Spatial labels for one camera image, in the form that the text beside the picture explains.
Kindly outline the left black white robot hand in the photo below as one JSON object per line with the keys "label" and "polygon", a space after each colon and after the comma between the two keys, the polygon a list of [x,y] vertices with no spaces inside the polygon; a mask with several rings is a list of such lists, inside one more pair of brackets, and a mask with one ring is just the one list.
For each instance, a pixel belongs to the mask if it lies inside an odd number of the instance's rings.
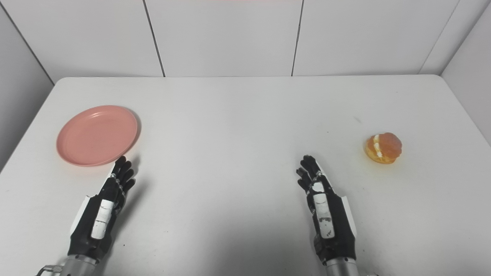
{"label": "left black white robot hand", "polygon": [[88,196],[79,209],[70,234],[67,255],[81,255],[100,262],[112,242],[112,229],[135,185],[132,162],[119,157],[98,194]]}

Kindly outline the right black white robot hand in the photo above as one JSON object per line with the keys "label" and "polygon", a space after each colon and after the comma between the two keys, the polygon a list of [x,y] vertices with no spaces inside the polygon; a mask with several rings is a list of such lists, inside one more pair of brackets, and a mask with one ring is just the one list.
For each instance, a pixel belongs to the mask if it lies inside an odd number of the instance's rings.
{"label": "right black white robot hand", "polygon": [[347,199],[333,189],[325,172],[311,155],[304,155],[296,170],[298,185],[305,191],[315,228],[314,250],[325,265],[331,259],[356,260],[355,227]]}

